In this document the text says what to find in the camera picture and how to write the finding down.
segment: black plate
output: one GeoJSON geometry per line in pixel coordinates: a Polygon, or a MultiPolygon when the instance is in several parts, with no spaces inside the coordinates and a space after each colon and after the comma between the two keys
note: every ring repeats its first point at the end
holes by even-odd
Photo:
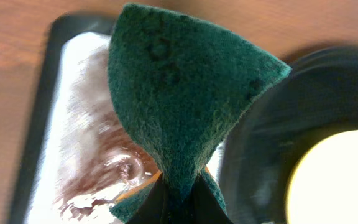
{"type": "Polygon", "coordinates": [[[115,19],[108,16],[78,12],[62,16],[52,24],[29,124],[29,132],[22,153],[19,177],[8,214],[8,224],[24,222],[50,113],[63,45],[84,32],[111,35],[114,23],[115,19]]]}
{"type": "Polygon", "coordinates": [[[297,162],[326,137],[358,129],[357,47],[315,52],[291,66],[227,138],[219,186],[234,223],[287,223],[297,162]]]}

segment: wooden table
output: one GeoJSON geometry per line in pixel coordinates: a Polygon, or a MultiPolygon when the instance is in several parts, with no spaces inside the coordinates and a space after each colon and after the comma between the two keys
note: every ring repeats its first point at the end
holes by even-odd
{"type": "MultiPolygon", "coordinates": [[[[0,223],[6,218],[19,168],[50,23],[79,9],[118,15],[125,2],[0,0],[0,223]]],[[[215,22],[286,61],[319,47],[358,44],[358,1],[354,0],[140,2],[215,22]]]]}

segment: dark spot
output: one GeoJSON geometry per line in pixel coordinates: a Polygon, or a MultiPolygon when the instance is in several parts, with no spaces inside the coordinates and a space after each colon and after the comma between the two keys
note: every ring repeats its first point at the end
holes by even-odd
{"type": "Polygon", "coordinates": [[[251,94],[251,93],[248,93],[247,96],[246,96],[246,100],[247,101],[251,101],[253,99],[254,95],[251,94]]]}
{"type": "Polygon", "coordinates": [[[249,86],[253,89],[253,90],[259,90],[260,87],[262,86],[263,82],[260,79],[255,79],[252,80],[251,82],[249,82],[249,86]]]}
{"type": "Polygon", "coordinates": [[[136,99],[142,99],[143,98],[143,94],[141,93],[141,91],[136,91],[135,92],[135,97],[136,97],[136,99]]]}
{"type": "Polygon", "coordinates": [[[142,32],[147,35],[158,35],[162,33],[164,21],[162,14],[149,13],[142,23],[142,32]]]}
{"type": "Polygon", "coordinates": [[[192,26],[191,29],[193,30],[193,32],[198,32],[200,27],[199,26],[192,26]]]}
{"type": "Polygon", "coordinates": [[[188,18],[188,16],[186,16],[186,15],[179,16],[179,20],[181,20],[181,21],[185,21],[185,20],[187,20],[187,18],[188,18]]]}
{"type": "Polygon", "coordinates": [[[220,33],[221,33],[222,35],[232,35],[231,31],[226,30],[226,29],[220,30],[220,33]]]}
{"type": "Polygon", "coordinates": [[[167,39],[158,38],[146,50],[152,61],[166,60],[171,55],[171,43],[167,39]]]}
{"type": "Polygon", "coordinates": [[[201,117],[201,112],[196,109],[196,111],[194,111],[194,117],[195,117],[196,119],[200,119],[200,117],[201,117]]]}
{"type": "Polygon", "coordinates": [[[175,63],[169,63],[168,65],[165,65],[161,69],[162,76],[161,76],[161,82],[165,83],[168,86],[174,86],[179,83],[180,81],[180,72],[179,68],[175,63]]]}

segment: scouring pad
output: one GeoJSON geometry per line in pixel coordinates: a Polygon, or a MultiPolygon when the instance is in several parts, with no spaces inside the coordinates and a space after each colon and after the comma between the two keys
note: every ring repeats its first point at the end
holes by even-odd
{"type": "MultiPolygon", "coordinates": [[[[126,132],[156,161],[170,209],[186,206],[205,166],[251,103],[290,68],[212,23],[138,4],[124,7],[110,45],[109,87],[126,132]]],[[[126,222],[151,185],[112,208],[126,222]]]]}

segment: aluminum foil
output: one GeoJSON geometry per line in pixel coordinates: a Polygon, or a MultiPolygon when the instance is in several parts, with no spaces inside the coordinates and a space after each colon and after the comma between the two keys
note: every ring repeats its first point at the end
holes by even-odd
{"type": "MultiPolygon", "coordinates": [[[[121,223],[109,212],[115,199],[158,172],[114,112],[107,78],[110,38],[87,32],[62,49],[25,223],[121,223]]],[[[216,181],[223,148],[208,163],[216,181]]]]}

